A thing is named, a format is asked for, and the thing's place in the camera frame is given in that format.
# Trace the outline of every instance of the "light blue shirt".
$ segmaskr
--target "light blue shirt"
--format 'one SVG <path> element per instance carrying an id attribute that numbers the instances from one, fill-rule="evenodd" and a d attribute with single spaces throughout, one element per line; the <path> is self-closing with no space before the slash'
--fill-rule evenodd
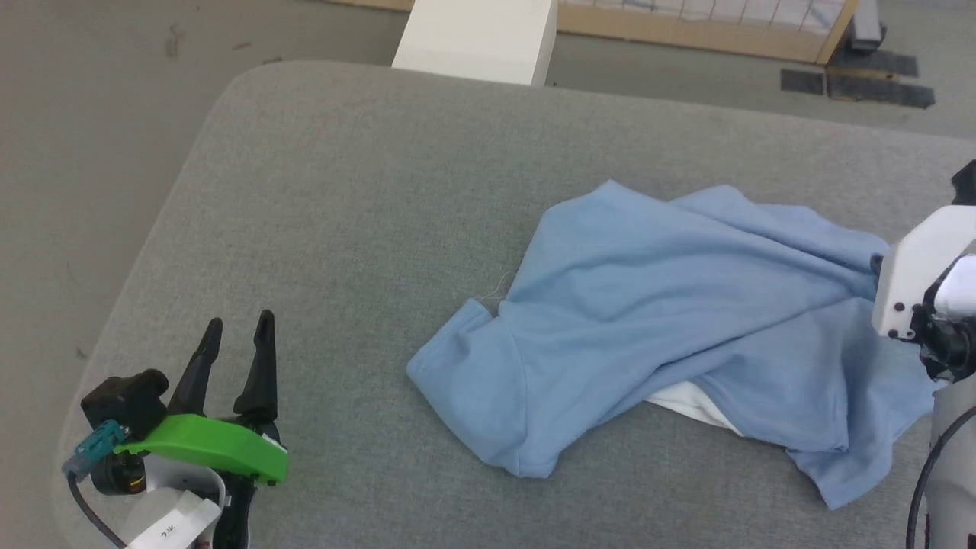
<path id="1" fill-rule="evenodd" d="M 937 388 L 916 346 L 872 329 L 885 249 L 729 187 L 662 202 L 607 182 L 546 212 L 496 317 L 467 301 L 407 373 L 519 477 L 547 477 L 586 430 L 690 380 L 837 508 L 887 475 Z"/>

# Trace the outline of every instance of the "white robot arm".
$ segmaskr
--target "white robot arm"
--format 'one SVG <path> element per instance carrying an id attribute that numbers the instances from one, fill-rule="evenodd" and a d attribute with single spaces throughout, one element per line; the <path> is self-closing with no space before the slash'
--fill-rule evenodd
<path id="1" fill-rule="evenodd" d="M 976 548 L 976 161 L 953 178 L 955 205 L 940 208 L 881 261 L 872 323 L 882 336 L 918 343 L 935 393 L 932 446 L 909 515 L 915 546 L 918 508 L 928 503 L 926 547 Z"/>

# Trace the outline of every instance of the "gray floor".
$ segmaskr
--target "gray floor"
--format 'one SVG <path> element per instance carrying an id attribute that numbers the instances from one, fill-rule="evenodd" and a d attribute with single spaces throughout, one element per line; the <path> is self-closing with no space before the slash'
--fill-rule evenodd
<path id="1" fill-rule="evenodd" d="M 925 111 L 781 93 L 782 63 L 574 36 L 549 84 L 972 138 L 976 5 L 937 4 L 882 7 L 885 46 L 936 90 Z M 273 59 L 389 64 L 405 22 L 294 0 L 0 1 L 0 546 L 62 546 L 46 501 L 61 418 L 227 82 Z"/>

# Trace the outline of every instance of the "gray table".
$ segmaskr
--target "gray table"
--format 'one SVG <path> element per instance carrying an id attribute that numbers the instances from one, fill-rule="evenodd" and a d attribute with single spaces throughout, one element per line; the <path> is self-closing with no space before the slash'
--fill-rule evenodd
<path id="1" fill-rule="evenodd" d="M 547 207 L 606 179 L 660 198 L 731 184 L 890 239 L 945 204 L 973 156 L 964 141 L 710 106 L 265 66 L 207 119 L 81 391 L 148 367 L 175 381 L 220 316 L 208 412 L 227 413 L 258 312 L 274 310 L 292 465 L 256 499 L 256 548 L 893 547 L 927 422 L 881 486 L 831 513 L 780 448 L 651 404 L 585 435 L 550 479 L 514 478 L 451 435 L 404 367 L 517 269 Z M 86 432 L 68 417 L 62 455 Z M 65 535 L 104 546 L 58 474 L 52 487 Z M 130 502 L 87 493 L 121 524 Z"/>

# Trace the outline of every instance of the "white fabric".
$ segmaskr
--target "white fabric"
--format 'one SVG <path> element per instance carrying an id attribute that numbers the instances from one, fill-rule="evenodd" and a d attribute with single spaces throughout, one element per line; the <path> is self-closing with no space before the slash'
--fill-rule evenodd
<path id="1" fill-rule="evenodd" d="M 742 433 L 725 418 L 712 399 L 690 381 L 675 383 L 644 400 L 703 423 L 731 429 L 733 433 L 742 437 Z"/>
<path id="2" fill-rule="evenodd" d="M 935 310 L 952 319 L 976 317 L 976 255 L 953 265 L 935 293 Z"/>

